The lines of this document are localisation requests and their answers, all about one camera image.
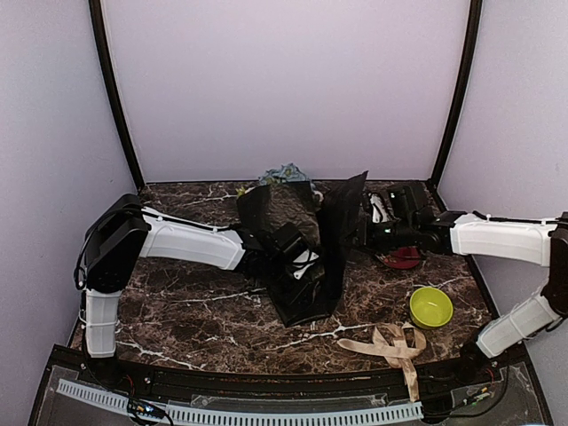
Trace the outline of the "black wrapping paper sheet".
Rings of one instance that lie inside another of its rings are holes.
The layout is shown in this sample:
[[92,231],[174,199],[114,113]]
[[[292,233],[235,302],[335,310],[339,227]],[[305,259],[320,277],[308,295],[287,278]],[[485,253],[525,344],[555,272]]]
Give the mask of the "black wrapping paper sheet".
[[277,306],[285,327],[330,317],[343,294],[351,236],[359,223],[367,173],[350,177],[324,193],[317,207],[308,182],[257,186],[236,201],[245,253],[237,269],[260,280],[292,272],[291,263],[305,250],[319,255],[319,285],[308,306]]

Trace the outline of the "blue hydrangea flower stem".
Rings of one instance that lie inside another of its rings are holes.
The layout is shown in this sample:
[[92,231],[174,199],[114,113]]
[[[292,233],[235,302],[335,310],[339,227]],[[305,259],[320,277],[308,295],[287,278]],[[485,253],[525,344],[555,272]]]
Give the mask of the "blue hydrangea flower stem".
[[293,162],[282,164],[279,168],[266,170],[259,178],[260,185],[278,185],[312,180]]

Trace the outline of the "beige satin ribbon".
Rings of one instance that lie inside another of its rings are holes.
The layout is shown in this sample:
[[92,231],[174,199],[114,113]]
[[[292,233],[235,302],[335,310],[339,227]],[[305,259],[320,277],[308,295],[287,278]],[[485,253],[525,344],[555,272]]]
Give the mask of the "beige satin ribbon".
[[401,369],[407,387],[408,396],[412,403],[420,399],[418,374],[413,360],[426,349],[427,341],[424,334],[409,323],[403,326],[385,324],[390,332],[391,340],[387,341],[378,327],[372,334],[372,343],[362,343],[351,339],[339,339],[337,344],[347,350],[364,355],[384,358],[391,368]]

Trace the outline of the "white pink flower bunch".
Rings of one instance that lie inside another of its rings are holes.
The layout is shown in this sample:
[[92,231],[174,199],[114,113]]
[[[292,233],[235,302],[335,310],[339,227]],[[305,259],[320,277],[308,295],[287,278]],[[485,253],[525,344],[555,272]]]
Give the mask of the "white pink flower bunch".
[[251,191],[251,188],[245,188],[245,187],[241,187],[237,190],[236,196],[238,198],[240,198],[241,196],[245,195],[246,193],[248,193],[249,191]]

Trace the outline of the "pink rose stem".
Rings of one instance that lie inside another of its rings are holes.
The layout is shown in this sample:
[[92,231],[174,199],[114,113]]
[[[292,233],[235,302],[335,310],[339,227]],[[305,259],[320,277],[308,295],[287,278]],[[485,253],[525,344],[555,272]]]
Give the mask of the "pink rose stem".
[[313,191],[312,192],[312,198],[314,200],[314,203],[316,204],[317,207],[320,207],[323,200],[324,200],[324,195],[322,192],[320,191]]

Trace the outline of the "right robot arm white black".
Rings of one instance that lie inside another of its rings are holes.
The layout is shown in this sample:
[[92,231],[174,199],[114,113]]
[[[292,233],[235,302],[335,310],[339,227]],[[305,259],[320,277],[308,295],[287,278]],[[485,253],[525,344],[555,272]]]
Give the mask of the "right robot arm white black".
[[357,246],[376,255],[413,247],[422,252],[461,256],[477,267],[493,301],[518,281],[521,297],[499,306],[493,319],[462,346],[453,377],[471,385],[490,361],[543,331],[567,321],[567,215],[511,218],[479,211],[434,211],[418,182],[398,183],[362,195],[365,217]]

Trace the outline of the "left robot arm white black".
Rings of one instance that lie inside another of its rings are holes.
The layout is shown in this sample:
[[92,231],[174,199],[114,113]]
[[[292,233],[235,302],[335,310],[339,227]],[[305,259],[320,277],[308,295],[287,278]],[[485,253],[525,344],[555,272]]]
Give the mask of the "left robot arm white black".
[[288,327],[312,317],[312,292],[324,276],[319,251],[291,223],[272,233],[242,224],[205,225],[163,214],[125,194],[88,229],[73,272],[83,292],[90,371],[106,387],[125,379],[124,365],[113,358],[118,304],[141,257],[205,264],[260,279]]

